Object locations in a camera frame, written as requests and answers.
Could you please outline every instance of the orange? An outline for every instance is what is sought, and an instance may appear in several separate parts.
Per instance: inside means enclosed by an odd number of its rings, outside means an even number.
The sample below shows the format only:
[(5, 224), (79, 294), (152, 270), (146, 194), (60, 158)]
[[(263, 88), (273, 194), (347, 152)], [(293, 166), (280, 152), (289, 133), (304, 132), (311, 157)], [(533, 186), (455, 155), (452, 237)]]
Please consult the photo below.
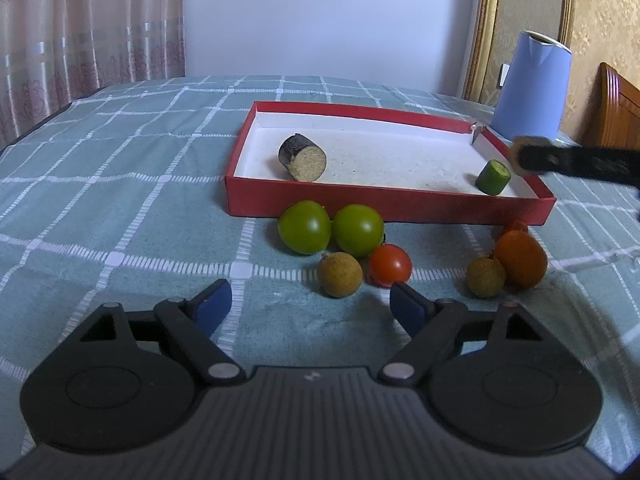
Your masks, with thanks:
[(529, 232), (529, 227), (522, 220), (512, 220), (507, 225), (504, 226), (504, 233), (507, 231), (523, 231), (524, 233)]
[(505, 232), (495, 243), (493, 256), (504, 267), (507, 281), (520, 288), (537, 285), (545, 275), (545, 251), (529, 233)]

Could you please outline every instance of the red tray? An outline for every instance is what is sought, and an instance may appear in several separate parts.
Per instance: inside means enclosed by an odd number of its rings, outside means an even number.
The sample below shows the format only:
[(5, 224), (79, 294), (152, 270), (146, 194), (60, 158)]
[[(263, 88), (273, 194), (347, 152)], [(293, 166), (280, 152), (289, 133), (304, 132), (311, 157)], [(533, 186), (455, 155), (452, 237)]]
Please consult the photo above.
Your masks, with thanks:
[[(473, 185), (490, 158), (508, 165), (507, 147), (487, 128), (472, 143), (472, 123), (352, 105), (255, 102), (226, 168), (232, 216), (277, 218), (299, 200), (333, 216), (350, 203), (387, 222), (542, 225), (556, 198), (536, 176), (512, 176), (500, 196)], [(296, 182), (277, 159), (282, 141), (302, 133), (327, 154), (316, 182)]]

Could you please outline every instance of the ribbed gray surface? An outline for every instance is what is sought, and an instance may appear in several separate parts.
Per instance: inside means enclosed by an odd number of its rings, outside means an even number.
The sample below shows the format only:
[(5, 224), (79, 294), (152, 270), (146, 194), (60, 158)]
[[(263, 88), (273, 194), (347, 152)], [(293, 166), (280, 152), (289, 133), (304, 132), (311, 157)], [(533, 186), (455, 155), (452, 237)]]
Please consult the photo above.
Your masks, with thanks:
[(608, 480), (584, 449), (501, 457), (445, 432), (418, 395), (364, 368), (259, 368), (243, 386), (207, 392), (158, 442), (114, 456), (39, 446), (10, 480)]

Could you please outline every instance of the pink floral curtain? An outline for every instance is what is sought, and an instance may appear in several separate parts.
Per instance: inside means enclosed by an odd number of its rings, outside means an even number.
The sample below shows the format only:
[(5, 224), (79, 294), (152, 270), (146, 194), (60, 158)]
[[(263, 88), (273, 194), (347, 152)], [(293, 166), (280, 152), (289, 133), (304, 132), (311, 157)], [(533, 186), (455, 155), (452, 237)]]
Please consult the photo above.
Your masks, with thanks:
[(182, 0), (0, 0), (0, 149), (73, 99), (184, 76)]

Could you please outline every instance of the gold patterned wallpaper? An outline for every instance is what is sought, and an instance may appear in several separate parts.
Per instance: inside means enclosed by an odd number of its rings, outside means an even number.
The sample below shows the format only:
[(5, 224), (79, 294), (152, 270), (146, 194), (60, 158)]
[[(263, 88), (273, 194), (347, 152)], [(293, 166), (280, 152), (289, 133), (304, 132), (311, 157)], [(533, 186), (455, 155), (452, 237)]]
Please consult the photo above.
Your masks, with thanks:
[(605, 61), (640, 88), (640, 0), (575, 0), (574, 53), (561, 130), (578, 139), (600, 103)]
[(498, 0), (494, 38), (480, 94), (481, 103), (495, 106), (498, 102), (500, 67), (503, 63), (511, 62), (520, 32), (534, 30), (557, 38), (561, 15), (562, 0)]

